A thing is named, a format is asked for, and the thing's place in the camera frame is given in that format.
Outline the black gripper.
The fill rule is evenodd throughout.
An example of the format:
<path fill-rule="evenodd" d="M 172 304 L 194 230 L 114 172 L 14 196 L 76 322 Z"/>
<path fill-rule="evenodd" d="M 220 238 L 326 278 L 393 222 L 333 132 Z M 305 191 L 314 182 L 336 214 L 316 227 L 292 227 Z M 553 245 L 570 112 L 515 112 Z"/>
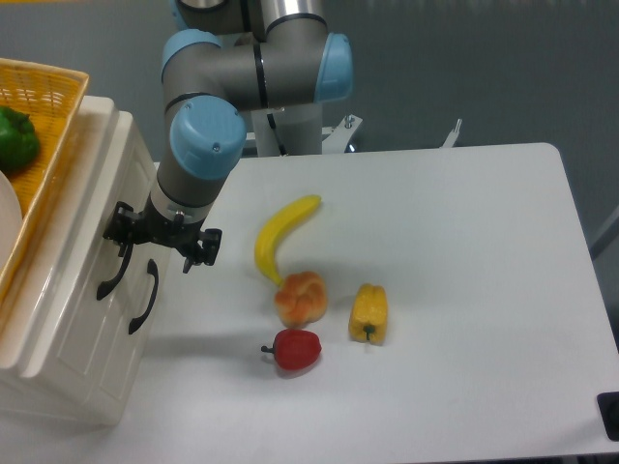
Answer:
<path fill-rule="evenodd" d="M 204 219 L 197 222 L 168 219 L 153 205 L 146 205 L 142 212 L 136 213 L 132 206 L 118 201 L 105 224 L 103 238 L 119 247 L 119 256 L 124 256 L 132 244 L 153 243 L 182 250 L 183 273 L 187 274 L 193 267 L 213 266 L 219 254 L 222 231 L 201 230 L 203 222 Z"/>

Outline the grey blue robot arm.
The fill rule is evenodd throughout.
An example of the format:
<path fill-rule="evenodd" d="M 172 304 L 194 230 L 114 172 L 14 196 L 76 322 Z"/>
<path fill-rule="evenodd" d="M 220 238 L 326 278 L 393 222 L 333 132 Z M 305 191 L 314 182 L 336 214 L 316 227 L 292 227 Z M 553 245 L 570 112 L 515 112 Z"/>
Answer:
<path fill-rule="evenodd" d="M 221 232 L 203 222 L 246 141 L 243 113 L 340 101 L 353 88 L 349 40 L 328 29 L 318 1 L 174 1 L 178 31 L 162 52 L 167 131 L 141 211 L 118 203 L 104 237 L 177 250 L 212 265 Z"/>

